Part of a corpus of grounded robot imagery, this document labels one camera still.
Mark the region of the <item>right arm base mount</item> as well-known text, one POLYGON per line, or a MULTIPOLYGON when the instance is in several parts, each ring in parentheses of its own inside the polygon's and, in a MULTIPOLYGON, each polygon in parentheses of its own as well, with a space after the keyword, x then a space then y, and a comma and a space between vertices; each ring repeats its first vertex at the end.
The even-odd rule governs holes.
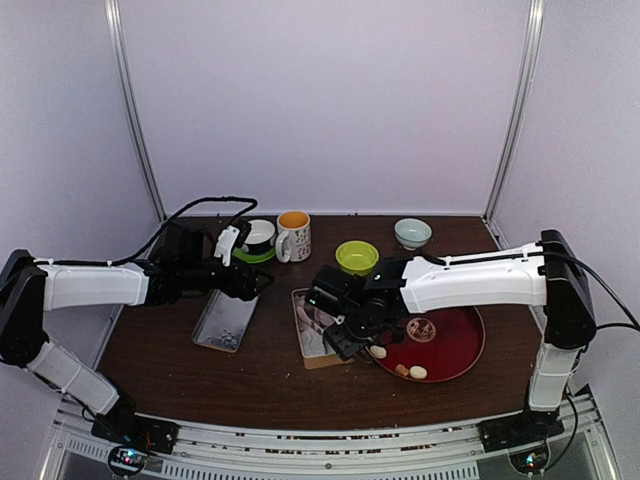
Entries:
POLYGON ((561 435, 564 426, 560 420, 526 420, 517 414, 482 421, 478 430, 485 453, 507 453, 516 472, 533 476, 551 463, 549 439, 561 435))

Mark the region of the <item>beige bear tin lid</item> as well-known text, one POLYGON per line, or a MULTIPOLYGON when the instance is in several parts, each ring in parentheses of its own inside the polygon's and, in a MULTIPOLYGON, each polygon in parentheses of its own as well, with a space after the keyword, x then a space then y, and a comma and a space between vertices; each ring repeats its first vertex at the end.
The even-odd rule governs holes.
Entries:
POLYGON ((199 346, 227 353, 240 348, 259 298, 243 301, 215 290, 192 332, 192 341, 199 346))

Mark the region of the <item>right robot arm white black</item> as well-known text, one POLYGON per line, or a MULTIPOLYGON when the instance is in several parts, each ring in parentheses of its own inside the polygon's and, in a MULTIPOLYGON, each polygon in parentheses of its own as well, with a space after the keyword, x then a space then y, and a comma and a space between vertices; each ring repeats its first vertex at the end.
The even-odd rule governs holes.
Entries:
POLYGON ((411 315, 486 305, 542 308, 546 324, 528 407, 512 423, 513 433, 526 442, 550 426, 550 412, 560 405, 579 350, 596 335, 585 269, 557 230, 544 230, 537 242, 502 251, 388 258, 365 277, 325 265, 305 300, 334 317, 324 336, 343 360, 411 315))

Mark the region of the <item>beige metal tin box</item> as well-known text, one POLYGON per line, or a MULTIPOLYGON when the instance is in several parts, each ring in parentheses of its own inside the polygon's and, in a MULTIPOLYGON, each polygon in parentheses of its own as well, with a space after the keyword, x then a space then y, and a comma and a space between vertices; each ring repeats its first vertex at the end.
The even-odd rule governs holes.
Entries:
POLYGON ((325 368, 334 365, 342 365, 346 363, 351 363, 351 360, 343 361, 336 354, 334 355, 325 355, 320 357, 308 358, 304 357, 301 351, 300 341, 299 341, 299 333, 297 329, 297 323, 294 313, 294 296, 304 294, 306 297, 307 289, 295 289, 291 292, 292 306, 293 306, 293 315, 294 315, 294 323, 297 333, 297 338, 299 342, 300 352, 302 355, 303 365, 307 370, 314 370, 319 368, 325 368))

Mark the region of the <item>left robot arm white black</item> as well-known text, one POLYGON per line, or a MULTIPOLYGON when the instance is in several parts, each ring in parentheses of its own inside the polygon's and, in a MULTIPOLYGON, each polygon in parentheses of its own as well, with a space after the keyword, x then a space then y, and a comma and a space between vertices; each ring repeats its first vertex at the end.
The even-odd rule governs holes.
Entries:
POLYGON ((271 274, 239 259, 134 260, 121 265, 44 260, 14 251, 1 272, 1 360, 42 377, 93 413, 123 444, 144 433, 124 394, 45 331, 50 312, 111 306, 155 307, 191 294, 219 291, 252 301, 274 282, 271 274))

